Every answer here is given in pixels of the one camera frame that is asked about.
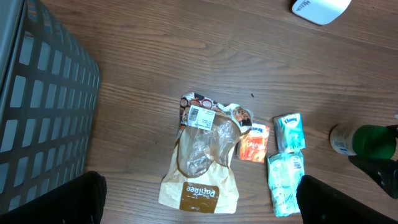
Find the wood grain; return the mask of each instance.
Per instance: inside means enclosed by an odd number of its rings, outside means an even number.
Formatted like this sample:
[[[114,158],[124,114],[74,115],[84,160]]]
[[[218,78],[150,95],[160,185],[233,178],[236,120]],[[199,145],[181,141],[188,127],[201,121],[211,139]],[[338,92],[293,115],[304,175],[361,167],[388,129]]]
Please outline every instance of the wood grain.
[[[353,1],[322,27],[292,14],[289,0],[44,3],[97,59],[103,76],[86,162],[86,170],[108,183],[103,223],[302,222],[300,215],[276,218],[266,166],[236,158],[235,214],[188,213],[158,203],[179,99],[191,91],[243,105],[268,125],[274,116],[302,113],[306,173],[398,219],[398,202],[328,143],[337,123],[396,123],[393,1]],[[268,156],[277,153],[271,130]]]

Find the black object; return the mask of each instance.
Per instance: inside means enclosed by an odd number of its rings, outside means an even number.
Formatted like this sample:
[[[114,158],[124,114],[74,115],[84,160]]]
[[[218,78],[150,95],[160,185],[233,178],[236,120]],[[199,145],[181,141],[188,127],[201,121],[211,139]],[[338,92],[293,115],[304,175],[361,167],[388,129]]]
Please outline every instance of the black object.
[[[0,215],[83,173],[100,83],[41,1],[0,0]]]
[[[372,178],[390,197],[398,198],[398,161],[349,156],[349,161]]]
[[[100,223],[105,196],[105,177],[87,172],[0,216],[0,223]]]
[[[392,130],[396,134],[396,138],[398,138],[398,124],[397,125],[387,126],[387,128]]]
[[[297,187],[297,202],[304,224],[398,223],[310,175]]]

